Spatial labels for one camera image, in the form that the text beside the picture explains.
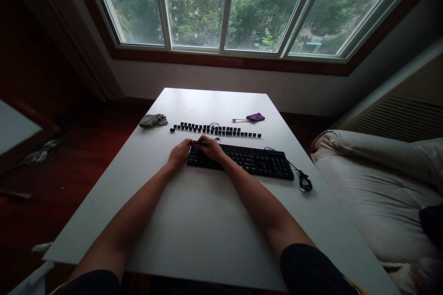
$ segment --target gray cloth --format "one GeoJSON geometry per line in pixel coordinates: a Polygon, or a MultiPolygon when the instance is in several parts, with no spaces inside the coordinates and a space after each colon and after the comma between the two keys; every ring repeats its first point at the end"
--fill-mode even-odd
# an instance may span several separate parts
{"type": "Polygon", "coordinates": [[[148,114],[140,121],[139,126],[142,128],[154,128],[156,126],[167,125],[168,120],[163,114],[148,114]]]}

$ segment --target wooden floor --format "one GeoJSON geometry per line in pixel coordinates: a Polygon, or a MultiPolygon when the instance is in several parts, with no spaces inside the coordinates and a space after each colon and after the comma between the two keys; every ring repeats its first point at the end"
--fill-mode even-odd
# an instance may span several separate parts
{"type": "MultiPolygon", "coordinates": [[[[118,153],[153,101],[93,103],[61,119],[63,142],[36,166],[0,174],[0,189],[31,193],[28,201],[0,196],[0,295],[38,268],[36,244],[53,241],[118,153]]],[[[331,119],[282,114],[308,152],[331,119]]],[[[66,281],[72,266],[57,264],[47,276],[47,293],[66,281]]],[[[146,294],[146,277],[130,279],[131,294],[146,294]]]]}

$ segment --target keyboard cable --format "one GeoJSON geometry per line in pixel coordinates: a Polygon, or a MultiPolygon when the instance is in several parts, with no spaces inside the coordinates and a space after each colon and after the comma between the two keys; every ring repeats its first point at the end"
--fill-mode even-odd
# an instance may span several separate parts
{"type": "MultiPolygon", "coordinates": [[[[265,147],[264,148],[266,151],[269,151],[269,150],[271,150],[271,151],[277,151],[277,150],[274,150],[273,148],[271,148],[271,147],[265,147]]],[[[308,175],[306,175],[305,173],[303,173],[301,170],[299,170],[297,167],[295,167],[293,164],[292,164],[292,162],[290,162],[287,158],[286,158],[286,156],[285,156],[285,159],[286,159],[286,161],[288,162],[288,163],[290,163],[291,164],[291,166],[299,173],[299,179],[300,179],[300,190],[302,191],[302,192],[308,192],[308,191],[311,191],[312,190],[312,182],[310,181],[310,179],[308,179],[308,175]]]]}

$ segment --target pen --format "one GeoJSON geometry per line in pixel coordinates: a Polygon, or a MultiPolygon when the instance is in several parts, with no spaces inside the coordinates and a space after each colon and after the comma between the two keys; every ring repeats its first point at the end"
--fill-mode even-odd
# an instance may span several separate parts
{"type": "Polygon", "coordinates": [[[192,145],[192,144],[211,144],[211,142],[210,141],[201,141],[201,142],[189,143],[189,145],[192,145]]]}

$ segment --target forearm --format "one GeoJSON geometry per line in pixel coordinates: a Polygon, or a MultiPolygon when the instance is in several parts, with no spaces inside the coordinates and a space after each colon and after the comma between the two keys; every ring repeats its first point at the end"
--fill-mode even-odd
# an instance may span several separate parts
{"type": "Polygon", "coordinates": [[[316,247],[288,210],[257,179],[228,156],[223,156],[220,164],[229,175],[252,220],[269,239],[278,259],[283,250],[294,243],[316,247]]]}
{"type": "Polygon", "coordinates": [[[163,166],[120,209],[100,237],[116,250],[129,250],[146,228],[173,174],[168,165],[163,166]]]}
{"type": "Polygon", "coordinates": [[[165,165],[138,190],[94,241],[68,282],[102,269],[112,271],[121,281],[129,252],[145,230],[173,174],[171,167],[165,165]]]}

